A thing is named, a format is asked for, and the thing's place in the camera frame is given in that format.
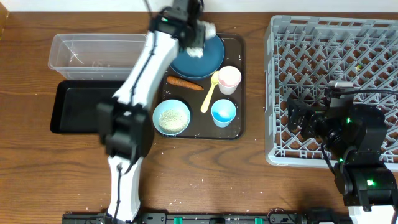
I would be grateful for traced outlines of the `white tissue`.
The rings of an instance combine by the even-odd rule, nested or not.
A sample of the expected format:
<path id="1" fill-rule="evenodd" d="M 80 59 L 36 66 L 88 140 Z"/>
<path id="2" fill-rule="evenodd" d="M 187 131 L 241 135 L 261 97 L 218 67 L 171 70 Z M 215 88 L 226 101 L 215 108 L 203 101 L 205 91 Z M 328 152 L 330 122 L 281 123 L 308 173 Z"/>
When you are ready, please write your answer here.
<path id="1" fill-rule="evenodd" d="M 195 33 L 195 42 L 187 47 L 186 52 L 192 58 L 202 58 L 205 42 L 216 36 L 216 26 L 211 22 L 197 21 Z"/>

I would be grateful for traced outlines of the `pink plastic cup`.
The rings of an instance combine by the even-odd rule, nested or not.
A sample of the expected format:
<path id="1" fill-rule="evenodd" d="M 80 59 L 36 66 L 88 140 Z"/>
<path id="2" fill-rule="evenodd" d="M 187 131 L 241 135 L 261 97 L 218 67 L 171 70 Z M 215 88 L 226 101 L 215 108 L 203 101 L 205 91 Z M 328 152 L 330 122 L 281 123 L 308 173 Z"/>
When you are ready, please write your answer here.
<path id="1" fill-rule="evenodd" d="M 241 81 L 241 72 L 234 66 L 225 66 L 219 70 L 218 82 L 220 92 L 231 95 L 235 92 Z"/>

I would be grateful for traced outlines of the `light blue plastic cup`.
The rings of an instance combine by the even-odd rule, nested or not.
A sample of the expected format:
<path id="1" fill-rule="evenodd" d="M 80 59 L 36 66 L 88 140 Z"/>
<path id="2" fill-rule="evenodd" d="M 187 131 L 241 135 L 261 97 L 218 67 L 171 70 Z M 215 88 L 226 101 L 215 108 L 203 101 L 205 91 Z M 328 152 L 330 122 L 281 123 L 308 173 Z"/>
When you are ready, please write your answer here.
<path id="1" fill-rule="evenodd" d="M 213 103 L 211 107 L 211 116 L 217 127 L 225 128 L 236 117 L 235 104 L 227 99 L 220 99 Z"/>

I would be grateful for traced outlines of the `light blue rice bowl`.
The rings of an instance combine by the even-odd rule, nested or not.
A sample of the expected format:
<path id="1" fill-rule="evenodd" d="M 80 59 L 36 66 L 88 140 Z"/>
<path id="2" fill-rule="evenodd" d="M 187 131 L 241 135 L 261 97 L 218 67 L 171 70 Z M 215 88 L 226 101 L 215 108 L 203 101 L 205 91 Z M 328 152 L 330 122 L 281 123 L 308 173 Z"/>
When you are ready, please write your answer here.
<path id="1" fill-rule="evenodd" d="M 156 106 L 152 121 L 156 130 L 166 136 L 182 133 L 190 123 L 190 110 L 179 100 L 165 100 Z"/>

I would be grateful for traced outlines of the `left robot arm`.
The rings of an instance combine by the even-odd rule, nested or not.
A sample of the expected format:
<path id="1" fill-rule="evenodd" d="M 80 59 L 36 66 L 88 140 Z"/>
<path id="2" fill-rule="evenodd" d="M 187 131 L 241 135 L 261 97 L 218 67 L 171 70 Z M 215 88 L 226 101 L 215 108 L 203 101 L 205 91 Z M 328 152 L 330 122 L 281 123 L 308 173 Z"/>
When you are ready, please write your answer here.
<path id="1" fill-rule="evenodd" d="M 141 166 L 154 140 L 152 103 L 178 53 L 204 46 L 206 25 L 199 21 L 203 8 L 203 1 L 181 0 L 151 15 L 135 66 L 111 99 L 97 106 L 99 140 L 111 171 L 105 223 L 132 223 L 140 209 Z"/>

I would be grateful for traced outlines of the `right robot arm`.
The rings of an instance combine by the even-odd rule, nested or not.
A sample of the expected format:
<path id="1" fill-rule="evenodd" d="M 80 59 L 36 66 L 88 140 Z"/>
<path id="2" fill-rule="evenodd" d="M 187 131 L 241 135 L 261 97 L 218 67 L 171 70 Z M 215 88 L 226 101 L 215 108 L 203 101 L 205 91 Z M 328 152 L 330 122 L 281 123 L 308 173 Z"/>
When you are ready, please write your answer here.
<path id="1" fill-rule="evenodd" d="M 396 178 L 380 159 L 387 135 L 383 112 L 355 104 L 351 96 L 318 107 L 289 98 L 287 109 L 288 129 L 299 129 L 304 139 L 321 139 L 322 153 L 336 158 L 328 167 L 352 222 L 397 223 Z"/>

